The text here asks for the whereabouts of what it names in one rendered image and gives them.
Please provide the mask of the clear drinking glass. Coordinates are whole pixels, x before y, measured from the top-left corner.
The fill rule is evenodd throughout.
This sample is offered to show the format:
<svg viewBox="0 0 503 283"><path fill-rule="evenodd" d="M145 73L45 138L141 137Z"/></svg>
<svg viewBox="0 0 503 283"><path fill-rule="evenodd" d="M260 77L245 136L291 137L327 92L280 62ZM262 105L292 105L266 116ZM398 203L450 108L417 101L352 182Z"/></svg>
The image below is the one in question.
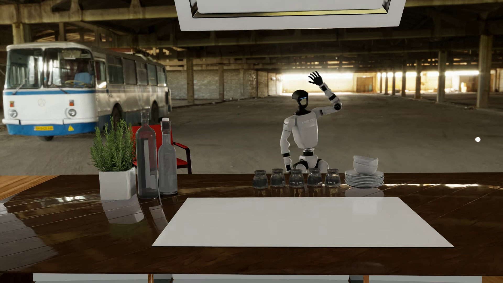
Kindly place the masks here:
<svg viewBox="0 0 503 283"><path fill-rule="evenodd" d="M340 187L341 178L340 178L338 169L335 169L335 168L327 169L326 175L325 175L324 185L325 185L325 187L330 187L330 188Z"/></svg>
<svg viewBox="0 0 503 283"><path fill-rule="evenodd" d="M253 177L253 188L254 189L268 189L269 181L267 178L266 170L255 170L255 175Z"/></svg>
<svg viewBox="0 0 503 283"><path fill-rule="evenodd" d="M292 169L289 176L289 187L290 188L304 188L304 176L303 170Z"/></svg>
<svg viewBox="0 0 503 283"><path fill-rule="evenodd" d="M282 168L272 169L272 174L270 177L270 186L276 188L282 188L286 186L284 169Z"/></svg>
<svg viewBox="0 0 503 283"><path fill-rule="evenodd" d="M308 187L322 187L323 179L320 169L318 168L310 168L308 169L307 176L307 186Z"/></svg>

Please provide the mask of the black robot head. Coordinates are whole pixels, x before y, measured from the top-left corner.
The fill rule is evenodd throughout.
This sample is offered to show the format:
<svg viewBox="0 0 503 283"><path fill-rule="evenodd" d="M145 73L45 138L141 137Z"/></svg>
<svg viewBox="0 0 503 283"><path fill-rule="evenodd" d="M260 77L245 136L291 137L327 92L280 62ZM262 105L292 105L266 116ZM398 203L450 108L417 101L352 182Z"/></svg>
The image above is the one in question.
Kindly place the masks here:
<svg viewBox="0 0 503 283"><path fill-rule="evenodd" d="M310 113L310 110L307 109L308 106L308 92L305 90L297 90L293 92L292 99L296 100L298 103L298 110L295 112L295 115L305 115Z"/></svg>

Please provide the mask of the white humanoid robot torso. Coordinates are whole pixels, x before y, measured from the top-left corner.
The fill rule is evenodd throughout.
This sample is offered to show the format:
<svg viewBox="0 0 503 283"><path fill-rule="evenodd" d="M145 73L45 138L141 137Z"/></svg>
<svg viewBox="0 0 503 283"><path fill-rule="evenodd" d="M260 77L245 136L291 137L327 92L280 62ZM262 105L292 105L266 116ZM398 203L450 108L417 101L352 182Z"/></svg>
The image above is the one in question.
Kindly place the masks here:
<svg viewBox="0 0 503 283"><path fill-rule="evenodd" d="M295 125L292 128L294 141L298 148L303 150L299 161L293 164L292 169L301 169L303 173L308 173L309 169L319 169L321 173L326 173L329 164L318 158L314 153L314 147L318 144L318 115L313 110L303 115L294 115Z"/></svg>

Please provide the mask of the white rectangular mat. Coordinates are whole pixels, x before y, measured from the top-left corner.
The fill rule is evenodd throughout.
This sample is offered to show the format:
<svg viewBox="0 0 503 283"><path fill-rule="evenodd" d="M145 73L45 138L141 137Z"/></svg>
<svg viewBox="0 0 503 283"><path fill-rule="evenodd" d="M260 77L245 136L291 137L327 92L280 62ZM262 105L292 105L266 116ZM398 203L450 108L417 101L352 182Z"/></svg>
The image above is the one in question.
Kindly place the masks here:
<svg viewBox="0 0 503 283"><path fill-rule="evenodd" d="M152 247L453 248L397 197L188 198Z"/></svg>

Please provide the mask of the white range hood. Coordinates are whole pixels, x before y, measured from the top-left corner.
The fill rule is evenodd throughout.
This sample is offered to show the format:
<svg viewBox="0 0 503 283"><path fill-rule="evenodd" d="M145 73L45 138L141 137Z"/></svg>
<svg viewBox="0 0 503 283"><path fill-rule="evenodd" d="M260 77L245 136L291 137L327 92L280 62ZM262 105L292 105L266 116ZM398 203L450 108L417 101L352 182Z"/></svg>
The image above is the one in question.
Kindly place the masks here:
<svg viewBox="0 0 503 283"><path fill-rule="evenodd" d="M396 27L406 0L174 0L182 31Z"/></svg>

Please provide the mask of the stack of white plates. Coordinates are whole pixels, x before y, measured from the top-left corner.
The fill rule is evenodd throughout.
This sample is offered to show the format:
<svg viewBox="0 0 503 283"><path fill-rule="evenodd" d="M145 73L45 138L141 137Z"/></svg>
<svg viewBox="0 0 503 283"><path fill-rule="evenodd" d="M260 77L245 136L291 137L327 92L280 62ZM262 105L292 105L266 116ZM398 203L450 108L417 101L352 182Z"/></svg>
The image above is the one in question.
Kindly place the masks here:
<svg viewBox="0 0 503 283"><path fill-rule="evenodd" d="M384 184L384 173L376 171L372 175L358 174L354 169L345 171L345 184L350 187L371 189Z"/></svg>

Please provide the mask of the stacked white bowls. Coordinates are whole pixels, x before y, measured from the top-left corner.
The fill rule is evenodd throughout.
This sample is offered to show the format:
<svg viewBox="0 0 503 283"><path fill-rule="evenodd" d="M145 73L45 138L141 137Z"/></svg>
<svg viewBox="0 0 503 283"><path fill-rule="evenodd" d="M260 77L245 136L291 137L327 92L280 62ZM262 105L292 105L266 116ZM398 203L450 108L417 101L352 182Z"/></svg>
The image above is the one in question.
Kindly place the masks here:
<svg viewBox="0 0 503 283"><path fill-rule="evenodd" d="M372 175L378 169L377 157L354 156L353 159L354 170L360 175Z"/></svg>

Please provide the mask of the clear slim glass bottle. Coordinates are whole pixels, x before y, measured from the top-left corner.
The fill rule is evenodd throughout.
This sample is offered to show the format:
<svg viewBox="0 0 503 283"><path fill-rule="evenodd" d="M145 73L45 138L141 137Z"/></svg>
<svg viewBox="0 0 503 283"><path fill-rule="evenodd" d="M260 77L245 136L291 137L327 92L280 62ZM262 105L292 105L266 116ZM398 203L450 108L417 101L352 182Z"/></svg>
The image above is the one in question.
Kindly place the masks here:
<svg viewBox="0 0 503 283"><path fill-rule="evenodd" d="M161 195L178 193L177 157L171 143L171 122L169 118L161 121L162 144L158 149L158 175Z"/></svg>

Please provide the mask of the dark tall glass bottle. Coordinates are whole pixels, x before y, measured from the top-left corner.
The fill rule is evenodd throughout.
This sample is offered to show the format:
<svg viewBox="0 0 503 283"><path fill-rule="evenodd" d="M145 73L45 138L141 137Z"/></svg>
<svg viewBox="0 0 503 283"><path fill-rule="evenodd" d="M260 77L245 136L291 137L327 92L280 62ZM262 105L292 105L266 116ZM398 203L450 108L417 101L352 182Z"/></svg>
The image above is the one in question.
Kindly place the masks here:
<svg viewBox="0 0 503 283"><path fill-rule="evenodd" d="M141 112L141 127L135 133L137 162L137 196L141 199L157 198L158 167L156 138L149 126L149 112Z"/></svg>

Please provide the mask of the white square planter pot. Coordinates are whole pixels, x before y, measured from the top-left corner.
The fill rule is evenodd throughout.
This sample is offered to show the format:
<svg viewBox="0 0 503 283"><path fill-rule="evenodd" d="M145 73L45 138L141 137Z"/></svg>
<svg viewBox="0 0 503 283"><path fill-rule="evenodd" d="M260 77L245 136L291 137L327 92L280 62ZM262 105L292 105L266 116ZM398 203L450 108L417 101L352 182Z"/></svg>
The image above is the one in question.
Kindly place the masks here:
<svg viewBox="0 0 503 283"><path fill-rule="evenodd" d="M128 200L136 194L136 168L127 171L99 172L101 200Z"/></svg>

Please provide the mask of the green potted herb plant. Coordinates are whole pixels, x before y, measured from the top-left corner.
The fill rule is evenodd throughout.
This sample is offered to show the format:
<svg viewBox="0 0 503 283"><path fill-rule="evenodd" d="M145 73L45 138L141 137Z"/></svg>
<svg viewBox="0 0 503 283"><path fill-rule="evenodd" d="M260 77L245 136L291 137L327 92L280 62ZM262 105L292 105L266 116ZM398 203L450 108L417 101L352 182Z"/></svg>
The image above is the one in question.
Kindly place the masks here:
<svg viewBox="0 0 503 283"><path fill-rule="evenodd" d="M105 125L103 131L95 126L91 161L99 172L122 172L134 167L135 139L132 125L124 119Z"/></svg>

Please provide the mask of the white and blue bus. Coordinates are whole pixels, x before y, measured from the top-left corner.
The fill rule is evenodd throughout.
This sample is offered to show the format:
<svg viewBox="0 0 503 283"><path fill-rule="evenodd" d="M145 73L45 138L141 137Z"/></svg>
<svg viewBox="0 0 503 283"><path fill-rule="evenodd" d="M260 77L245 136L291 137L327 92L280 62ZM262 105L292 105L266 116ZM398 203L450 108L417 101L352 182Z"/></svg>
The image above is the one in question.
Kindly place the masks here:
<svg viewBox="0 0 503 283"><path fill-rule="evenodd" d="M51 41L7 46L2 124L12 135L94 132L111 121L150 124L172 111L166 67L137 52Z"/></svg>

